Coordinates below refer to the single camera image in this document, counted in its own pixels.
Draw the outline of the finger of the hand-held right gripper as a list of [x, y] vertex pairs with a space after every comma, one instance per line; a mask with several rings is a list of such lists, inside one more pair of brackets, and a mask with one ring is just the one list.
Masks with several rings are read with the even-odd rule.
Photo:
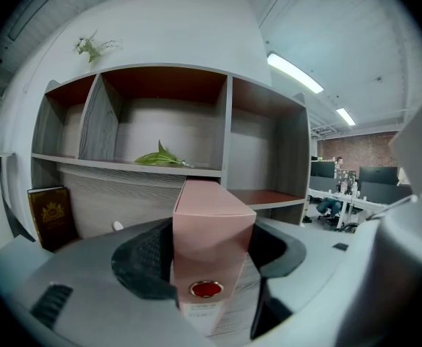
[[386, 220], [389, 220], [400, 213], [406, 212], [410, 208], [414, 208], [415, 203], [417, 202], [418, 202], [417, 195], [410, 195], [408, 197], [402, 198], [401, 200], [398, 200], [397, 202], [392, 203], [391, 205], [388, 205], [385, 208], [382, 208], [381, 210], [370, 214], [366, 218], [366, 222], [367, 223], [371, 223], [371, 222], [383, 223]]

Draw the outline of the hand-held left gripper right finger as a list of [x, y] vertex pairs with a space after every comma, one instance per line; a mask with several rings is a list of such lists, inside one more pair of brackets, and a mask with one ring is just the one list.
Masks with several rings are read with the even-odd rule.
[[249, 254], [261, 275], [252, 340], [377, 340], [378, 225], [354, 234], [261, 218]]

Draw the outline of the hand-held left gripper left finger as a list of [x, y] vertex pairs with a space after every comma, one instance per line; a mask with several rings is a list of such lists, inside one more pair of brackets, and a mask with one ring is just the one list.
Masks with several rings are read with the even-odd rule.
[[172, 221], [82, 239], [56, 253], [0, 249], [0, 296], [42, 346], [208, 346], [178, 310]]

